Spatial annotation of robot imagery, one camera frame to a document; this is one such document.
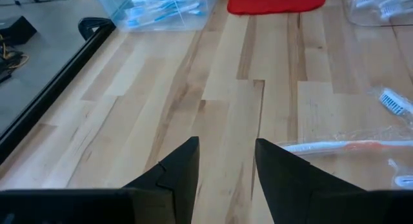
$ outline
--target red cloth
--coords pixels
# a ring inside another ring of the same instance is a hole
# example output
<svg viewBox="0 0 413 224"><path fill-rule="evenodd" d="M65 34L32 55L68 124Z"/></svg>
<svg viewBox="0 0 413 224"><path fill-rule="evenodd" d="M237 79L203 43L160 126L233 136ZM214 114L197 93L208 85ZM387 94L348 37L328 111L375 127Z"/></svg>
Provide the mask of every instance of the red cloth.
<svg viewBox="0 0 413 224"><path fill-rule="evenodd" d="M229 0L231 14L273 14L281 12L304 12L318 8L325 0Z"/></svg>

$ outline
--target gray floor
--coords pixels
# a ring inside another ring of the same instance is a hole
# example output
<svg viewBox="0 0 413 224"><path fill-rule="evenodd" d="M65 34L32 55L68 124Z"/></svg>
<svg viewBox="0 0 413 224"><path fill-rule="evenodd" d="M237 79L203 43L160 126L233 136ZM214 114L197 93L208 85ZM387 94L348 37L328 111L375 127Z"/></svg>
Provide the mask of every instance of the gray floor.
<svg viewBox="0 0 413 224"><path fill-rule="evenodd" d="M97 0L0 6L0 19L17 15L23 15L37 33L25 45L16 47L30 56L27 64L0 84L0 133L85 42L77 30L79 20L82 17L107 17Z"/></svg>

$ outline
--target black metal edge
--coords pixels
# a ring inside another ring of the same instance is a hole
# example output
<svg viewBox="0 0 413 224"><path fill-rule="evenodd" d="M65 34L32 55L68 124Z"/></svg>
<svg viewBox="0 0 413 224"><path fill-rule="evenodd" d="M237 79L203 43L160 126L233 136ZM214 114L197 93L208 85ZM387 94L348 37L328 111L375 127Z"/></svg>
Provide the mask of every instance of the black metal edge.
<svg viewBox="0 0 413 224"><path fill-rule="evenodd" d="M29 133L40 117L48 110L63 90L75 78L96 50L115 30L115 25L99 27L94 35L69 59L63 68L30 104L14 119L11 125L0 136L0 164L13 152L20 141Z"/></svg>

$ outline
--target plastic bin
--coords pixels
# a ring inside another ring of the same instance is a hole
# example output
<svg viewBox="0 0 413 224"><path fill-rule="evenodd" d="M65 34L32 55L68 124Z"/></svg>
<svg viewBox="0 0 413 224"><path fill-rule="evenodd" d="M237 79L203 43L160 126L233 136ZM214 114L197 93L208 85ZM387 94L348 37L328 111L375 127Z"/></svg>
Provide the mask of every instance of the plastic bin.
<svg viewBox="0 0 413 224"><path fill-rule="evenodd" d="M413 0L343 0L347 19L360 26L413 25Z"/></svg>
<svg viewBox="0 0 413 224"><path fill-rule="evenodd" d="M200 30L216 0L99 0L123 31Z"/></svg>

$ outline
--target electronic device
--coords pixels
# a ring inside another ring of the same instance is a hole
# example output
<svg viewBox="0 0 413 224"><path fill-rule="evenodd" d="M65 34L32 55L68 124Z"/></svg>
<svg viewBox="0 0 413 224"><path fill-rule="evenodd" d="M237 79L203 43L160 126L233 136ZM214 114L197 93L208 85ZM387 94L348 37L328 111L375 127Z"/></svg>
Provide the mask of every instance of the electronic device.
<svg viewBox="0 0 413 224"><path fill-rule="evenodd" d="M123 188L0 192L0 222L190 223L198 168L199 139L191 137Z"/></svg>
<svg viewBox="0 0 413 224"><path fill-rule="evenodd" d="M6 45L21 45L37 32L37 30L23 16L0 19L0 34Z"/></svg>
<svg viewBox="0 0 413 224"><path fill-rule="evenodd" d="M411 190L363 190L265 139L256 140L255 157L274 223L368 224L411 220Z"/></svg>

